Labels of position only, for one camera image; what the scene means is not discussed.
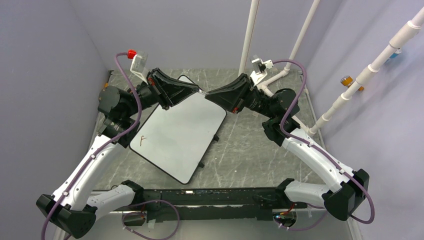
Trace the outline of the wire whiteboard stand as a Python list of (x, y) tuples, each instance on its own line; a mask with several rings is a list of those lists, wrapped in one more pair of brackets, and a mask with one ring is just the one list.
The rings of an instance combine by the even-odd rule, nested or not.
[(198, 167), (198, 168), (204, 168), (204, 167), (205, 167), (205, 164), (202, 162), (202, 161), (203, 161), (203, 158), (204, 158), (204, 157), (205, 157), (205, 155), (208, 153), (208, 151), (210, 150), (211, 146), (212, 146), (214, 143), (218, 143), (219, 141), (220, 141), (220, 137), (218, 136), (218, 134), (217, 134), (217, 133), (215, 133), (215, 134), (213, 135), (212, 139), (211, 139), (211, 142), (210, 142), (210, 143), (209, 143), (209, 145), (207, 146), (207, 148), (206, 148), (206, 150), (205, 150), (205, 152), (204, 152), (203, 156), (201, 157), (201, 159), (200, 159), (199, 163), (197, 164), (197, 167)]

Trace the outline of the orange yellow wall fitting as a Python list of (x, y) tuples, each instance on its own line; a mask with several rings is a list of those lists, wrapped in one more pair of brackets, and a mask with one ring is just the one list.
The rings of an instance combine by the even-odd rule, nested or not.
[(353, 84), (353, 78), (351, 77), (351, 76), (349, 76), (349, 75), (346, 75), (346, 76), (344, 76), (341, 80), (340, 80), (340, 83), (343, 85), (343, 86), (345, 86), (345, 87), (347, 87), (347, 88), (349, 88), (352, 84)]

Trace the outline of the white PVC pipe frame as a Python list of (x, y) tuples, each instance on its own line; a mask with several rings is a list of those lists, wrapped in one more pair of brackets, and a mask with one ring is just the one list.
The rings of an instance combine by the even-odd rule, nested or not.
[(241, 56), (237, 63), (239, 74), (251, 75), (251, 57), (262, 61), (298, 58), (307, 64), (310, 54), (301, 53), (301, 43), (306, 43), (307, 30), (323, 0), (249, 0), (247, 23), (241, 37)]

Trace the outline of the white diagonal PVC pipe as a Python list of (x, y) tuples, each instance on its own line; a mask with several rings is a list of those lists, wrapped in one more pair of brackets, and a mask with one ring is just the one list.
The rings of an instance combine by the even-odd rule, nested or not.
[(360, 87), (367, 84), (380, 70), (383, 64), (392, 56), (397, 50), (401, 49), (409, 40), (418, 34), (424, 24), (424, 9), (421, 8), (419, 12), (411, 19), (408, 20), (399, 31), (391, 38), (388, 45), (376, 57), (376, 59), (367, 65), (362, 72), (355, 78), (351, 86), (343, 92), (332, 104), (332, 106), (323, 113), (316, 121), (315, 125), (310, 127), (307, 131), (309, 136), (314, 136), (318, 130), (330, 121), (332, 116), (341, 109), (356, 93)]

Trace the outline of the blue wall fitting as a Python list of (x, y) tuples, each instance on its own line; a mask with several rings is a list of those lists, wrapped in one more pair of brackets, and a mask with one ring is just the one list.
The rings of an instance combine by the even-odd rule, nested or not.
[(396, 58), (398, 55), (400, 55), (402, 53), (402, 50), (400, 48), (396, 49), (395, 52), (389, 57), (389, 59), (394, 59)]

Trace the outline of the white framed whiteboard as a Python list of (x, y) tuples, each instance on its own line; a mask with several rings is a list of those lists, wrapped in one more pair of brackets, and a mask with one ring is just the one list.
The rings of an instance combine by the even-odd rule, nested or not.
[(226, 116), (226, 110), (197, 92), (168, 110), (155, 107), (129, 148), (186, 185)]

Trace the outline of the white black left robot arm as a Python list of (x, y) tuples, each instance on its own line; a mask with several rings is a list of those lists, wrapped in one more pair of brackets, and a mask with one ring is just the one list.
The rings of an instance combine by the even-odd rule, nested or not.
[(135, 137), (140, 121), (133, 115), (140, 117), (144, 108), (154, 104), (168, 110), (199, 90), (198, 85), (172, 78), (158, 68), (128, 90), (115, 86), (101, 90), (98, 110), (105, 119), (91, 148), (57, 190), (42, 194), (36, 201), (46, 223), (79, 239), (104, 215), (125, 206), (137, 210), (145, 204), (144, 188), (131, 180), (94, 197), (91, 193), (103, 171)]

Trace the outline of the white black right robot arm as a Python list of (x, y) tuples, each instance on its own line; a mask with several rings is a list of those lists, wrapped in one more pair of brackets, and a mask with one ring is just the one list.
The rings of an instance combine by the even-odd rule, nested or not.
[(300, 127), (292, 117), (300, 110), (299, 96), (290, 88), (269, 96), (243, 73), (232, 83), (206, 93), (205, 99), (234, 114), (247, 108), (268, 117), (262, 123), (266, 137), (302, 160), (323, 180), (323, 184), (310, 184), (285, 179), (275, 189), (274, 200), (280, 207), (305, 203), (324, 208), (336, 219), (346, 221), (368, 200), (371, 213), (367, 223), (372, 222), (375, 208), (368, 193), (369, 174), (336, 160)]

